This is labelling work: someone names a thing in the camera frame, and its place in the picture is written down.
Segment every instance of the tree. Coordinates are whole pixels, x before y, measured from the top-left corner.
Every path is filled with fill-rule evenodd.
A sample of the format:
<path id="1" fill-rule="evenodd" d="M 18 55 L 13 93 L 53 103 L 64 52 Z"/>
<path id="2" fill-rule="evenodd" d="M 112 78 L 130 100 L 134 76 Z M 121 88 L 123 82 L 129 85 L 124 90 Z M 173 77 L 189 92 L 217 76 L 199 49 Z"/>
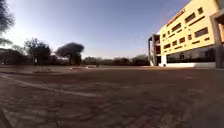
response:
<path id="1" fill-rule="evenodd" d="M 22 54 L 24 54 L 24 52 L 25 52 L 25 48 L 21 47 L 19 45 L 12 45 L 12 49 L 14 49 L 14 50 L 16 50 L 16 51 L 18 51 L 18 52 L 20 52 Z"/>
<path id="2" fill-rule="evenodd" d="M 81 62 L 81 52 L 84 50 L 84 46 L 77 43 L 68 43 L 62 47 L 59 47 L 56 54 L 61 57 L 69 59 L 69 64 L 72 65 L 72 60 L 75 64 L 79 65 Z"/>
<path id="3" fill-rule="evenodd" d="M 32 56 L 35 64 L 44 65 L 50 58 L 51 50 L 47 44 L 38 39 L 31 39 L 25 42 L 27 53 Z"/>
<path id="4" fill-rule="evenodd" d="M 120 66 L 127 66 L 130 64 L 130 60 L 128 58 L 114 58 L 113 59 L 114 65 L 120 65 Z"/>
<path id="5" fill-rule="evenodd" d="M 87 65 L 96 65 L 99 63 L 99 60 L 95 57 L 86 57 L 83 61 Z"/>
<path id="6" fill-rule="evenodd" d="M 0 52 L 0 62 L 8 65 L 19 65 L 26 62 L 26 57 L 19 51 L 2 49 Z"/>
<path id="7" fill-rule="evenodd" d="M 102 65 L 113 65 L 113 60 L 112 59 L 103 59 L 100 64 Z"/>
<path id="8" fill-rule="evenodd" d="M 49 58 L 49 64 L 50 65 L 58 65 L 59 62 L 58 62 L 57 56 L 51 55 L 50 58 Z"/>
<path id="9" fill-rule="evenodd" d="M 14 24 L 14 18 L 8 11 L 6 0 L 0 0 L 0 34 L 5 32 Z M 10 40 L 0 37 L 0 45 L 12 44 Z"/>
<path id="10" fill-rule="evenodd" d="M 134 66 L 146 66 L 149 65 L 148 56 L 145 54 L 137 55 L 132 58 L 132 65 Z"/>

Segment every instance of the road marking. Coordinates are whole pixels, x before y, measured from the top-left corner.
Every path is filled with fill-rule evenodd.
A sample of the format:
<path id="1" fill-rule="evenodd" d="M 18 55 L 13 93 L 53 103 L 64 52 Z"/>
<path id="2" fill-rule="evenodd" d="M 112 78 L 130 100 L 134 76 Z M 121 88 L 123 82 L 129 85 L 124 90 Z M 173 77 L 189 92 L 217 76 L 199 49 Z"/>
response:
<path id="1" fill-rule="evenodd" d="M 84 97 L 101 97 L 101 95 L 99 95 L 99 94 L 84 93 L 84 92 L 71 92 L 71 91 L 49 88 L 49 87 L 46 87 L 46 86 L 42 86 L 41 84 L 32 84 L 32 83 L 28 83 L 28 82 L 21 81 L 21 80 L 16 80 L 16 79 L 10 78 L 10 77 L 5 76 L 5 75 L 3 75 L 2 77 L 5 78 L 5 79 L 8 79 L 8 80 L 11 80 L 13 82 L 23 84 L 25 86 L 31 86 L 31 87 L 35 87 L 35 88 L 39 88 L 39 89 L 54 91 L 54 92 L 57 92 L 57 93 L 64 93 L 64 94 L 84 96 Z"/>

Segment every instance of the wall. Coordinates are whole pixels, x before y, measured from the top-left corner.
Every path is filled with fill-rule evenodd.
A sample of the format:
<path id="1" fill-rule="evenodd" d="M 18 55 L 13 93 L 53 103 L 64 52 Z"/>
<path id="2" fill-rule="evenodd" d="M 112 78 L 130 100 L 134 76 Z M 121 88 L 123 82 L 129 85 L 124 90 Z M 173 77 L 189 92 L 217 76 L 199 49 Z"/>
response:
<path id="1" fill-rule="evenodd" d="M 149 64 L 150 66 L 155 66 L 155 44 L 153 41 L 148 42 L 148 47 L 149 47 Z"/>
<path id="2" fill-rule="evenodd" d="M 221 33 L 221 38 L 222 42 L 224 42 L 224 25 L 219 25 L 220 33 Z"/>
<path id="3" fill-rule="evenodd" d="M 203 8 L 203 13 L 199 14 L 198 9 Z M 210 21 L 210 16 L 218 11 L 216 3 L 214 0 L 192 0 L 189 4 L 187 4 L 184 8 L 185 12 L 176 19 L 172 24 L 168 27 L 165 25 L 159 31 L 160 33 L 160 41 L 161 41 L 161 55 L 168 55 L 176 52 L 186 51 L 194 48 L 204 47 L 208 45 L 214 44 L 214 34 L 212 29 L 212 24 Z M 185 19 L 195 13 L 196 17 L 188 23 L 185 23 Z M 198 19 L 204 17 L 202 20 L 198 21 L 197 23 L 190 26 L 190 24 L 194 23 Z M 177 29 L 175 32 L 172 32 L 172 28 L 175 27 L 177 24 L 181 23 L 182 27 Z M 208 27 L 209 33 L 200 37 L 195 37 L 195 32 L 201 30 L 202 28 Z M 188 40 L 188 35 L 192 35 L 192 40 Z M 185 42 L 179 42 L 179 39 L 185 37 Z M 177 45 L 172 46 L 172 42 L 177 40 Z M 164 49 L 166 44 L 170 44 L 171 47 Z"/>
<path id="4" fill-rule="evenodd" d="M 161 56 L 161 63 L 162 63 L 162 65 L 167 63 L 166 55 Z"/>
<path id="5" fill-rule="evenodd" d="M 218 0 L 218 4 L 220 9 L 224 8 L 224 0 Z"/>
<path id="6" fill-rule="evenodd" d="M 176 67 L 176 68 L 193 68 L 193 67 L 200 67 L 200 68 L 215 68 L 215 62 L 210 63 L 169 63 L 166 64 L 166 67 Z"/>

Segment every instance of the building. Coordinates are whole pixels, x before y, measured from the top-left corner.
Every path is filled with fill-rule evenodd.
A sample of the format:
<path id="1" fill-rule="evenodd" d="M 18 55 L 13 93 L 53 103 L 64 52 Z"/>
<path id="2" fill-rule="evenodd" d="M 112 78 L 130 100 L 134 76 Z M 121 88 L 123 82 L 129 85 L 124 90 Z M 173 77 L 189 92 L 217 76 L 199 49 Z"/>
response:
<path id="1" fill-rule="evenodd" d="M 221 68 L 224 0 L 191 0 L 148 40 L 151 66 Z"/>

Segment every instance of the paved ground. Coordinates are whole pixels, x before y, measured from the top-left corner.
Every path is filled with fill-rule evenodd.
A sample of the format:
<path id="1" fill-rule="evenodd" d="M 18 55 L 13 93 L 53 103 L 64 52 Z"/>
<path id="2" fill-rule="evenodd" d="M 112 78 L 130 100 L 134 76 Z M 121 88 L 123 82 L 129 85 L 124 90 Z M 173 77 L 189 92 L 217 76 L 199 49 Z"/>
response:
<path id="1" fill-rule="evenodd" d="M 0 74 L 14 128 L 223 128 L 224 71 L 114 68 Z"/>

